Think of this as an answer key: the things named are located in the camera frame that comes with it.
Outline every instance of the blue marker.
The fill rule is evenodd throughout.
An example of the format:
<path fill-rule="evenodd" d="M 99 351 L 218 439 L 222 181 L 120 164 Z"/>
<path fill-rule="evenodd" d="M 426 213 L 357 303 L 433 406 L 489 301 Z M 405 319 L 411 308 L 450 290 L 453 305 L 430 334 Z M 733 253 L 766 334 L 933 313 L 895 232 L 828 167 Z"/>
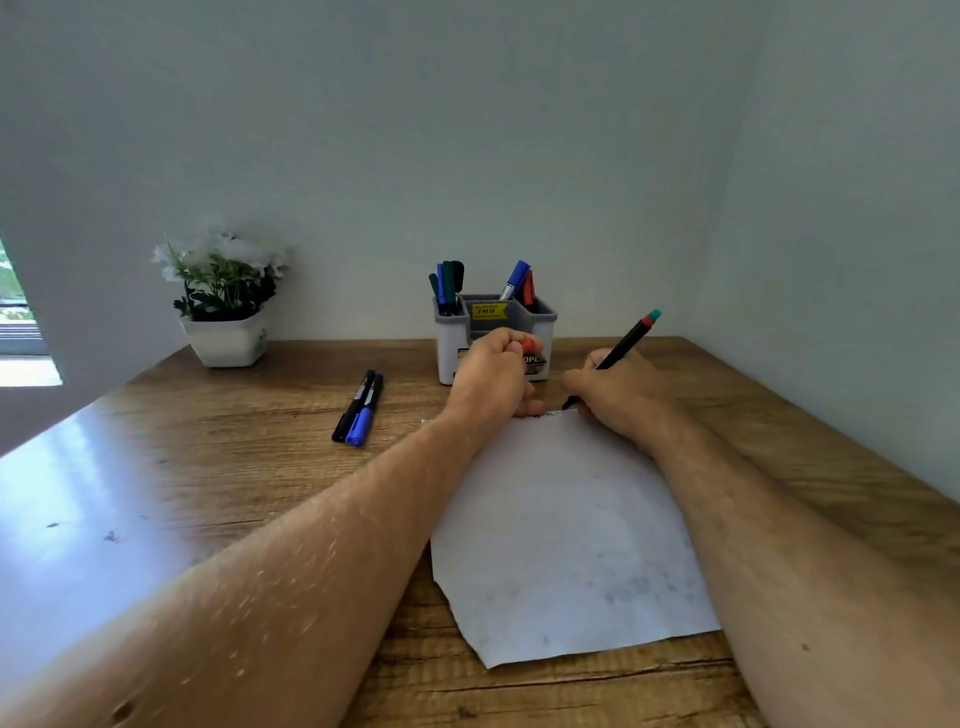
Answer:
<path fill-rule="evenodd" d="M 446 315 L 446 291 L 444 291 L 444 265 L 437 263 L 437 287 L 440 288 L 440 296 L 437 299 L 437 308 L 440 315 Z"/>
<path fill-rule="evenodd" d="M 379 372 L 373 378 L 370 392 L 367 393 L 367 401 L 364 402 L 363 409 L 357 415 L 356 420 L 350 427 L 347 435 L 347 444 L 355 448 L 361 447 L 367 442 L 367 433 L 370 432 L 370 425 L 373 422 L 373 412 L 376 410 L 376 401 L 380 399 L 380 392 L 383 391 L 383 375 Z"/>
<path fill-rule="evenodd" d="M 500 294 L 500 301 L 509 301 L 514 297 L 514 291 L 516 291 L 520 284 L 523 283 L 523 278 L 527 275 L 527 271 L 529 270 L 530 266 L 524 263 L 522 260 L 518 260 L 516 262 L 516 267 L 510 274 L 507 284 L 503 286 L 503 293 Z"/>

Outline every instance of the skin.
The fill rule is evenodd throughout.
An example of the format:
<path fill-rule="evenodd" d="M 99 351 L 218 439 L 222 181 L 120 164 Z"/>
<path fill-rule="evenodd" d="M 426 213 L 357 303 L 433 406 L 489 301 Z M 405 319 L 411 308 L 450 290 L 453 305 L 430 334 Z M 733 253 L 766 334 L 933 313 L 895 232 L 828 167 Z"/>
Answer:
<path fill-rule="evenodd" d="M 478 340 L 436 420 L 64 653 L 0 725 L 336 725 L 471 460 L 544 410 L 525 336 Z M 660 465 L 770 724 L 960 724 L 960 605 L 740 458 L 639 354 L 593 371 L 604 354 L 564 387 Z"/>

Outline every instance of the yellow price label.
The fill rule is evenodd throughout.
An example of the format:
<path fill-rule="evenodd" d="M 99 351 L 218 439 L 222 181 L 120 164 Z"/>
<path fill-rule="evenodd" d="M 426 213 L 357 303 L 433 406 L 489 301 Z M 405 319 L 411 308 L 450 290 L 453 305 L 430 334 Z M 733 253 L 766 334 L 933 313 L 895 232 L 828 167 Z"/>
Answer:
<path fill-rule="evenodd" d="M 473 313 L 470 315 L 474 321 L 495 321 L 497 319 L 507 318 L 507 306 L 509 301 L 503 303 L 474 303 Z"/>

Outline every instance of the wooden table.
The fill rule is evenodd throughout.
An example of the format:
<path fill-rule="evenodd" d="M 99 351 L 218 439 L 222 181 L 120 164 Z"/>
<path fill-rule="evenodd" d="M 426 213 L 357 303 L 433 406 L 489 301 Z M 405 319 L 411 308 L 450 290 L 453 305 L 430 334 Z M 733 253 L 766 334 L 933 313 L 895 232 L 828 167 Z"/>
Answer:
<path fill-rule="evenodd" d="M 551 408 L 559 373 L 611 343 L 555 342 Z M 760 467 L 960 592 L 960 506 L 684 339 L 641 350 Z M 368 367 L 387 381 L 370 442 L 334 445 Z M 0 459 L 0 691 L 436 415 L 435 369 L 429 341 L 274 343 L 238 371 L 183 350 Z M 347 725 L 763 724 L 721 633 L 484 670 L 430 573 L 428 549 Z"/>

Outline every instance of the wooden desk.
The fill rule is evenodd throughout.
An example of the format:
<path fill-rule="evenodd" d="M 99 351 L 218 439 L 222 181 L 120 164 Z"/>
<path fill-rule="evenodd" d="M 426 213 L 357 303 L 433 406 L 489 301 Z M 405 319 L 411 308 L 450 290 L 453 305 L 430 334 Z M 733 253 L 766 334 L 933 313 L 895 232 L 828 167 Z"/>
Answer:
<path fill-rule="evenodd" d="M 556 342 L 540 386 L 611 341 Z M 833 521 L 960 592 L 960 506 L 679 338 L 641 348 L 705 423 Z M 94 626 L 440 411 L 432 342 L 274 343 L 255 367 L 184 350 L 0 459 L 0 691 Z M 386 373 L 369 445 L 330 432 Z M 420 561 L 347 725 L 758 726 L 722 634 L 486 671 Z"/>

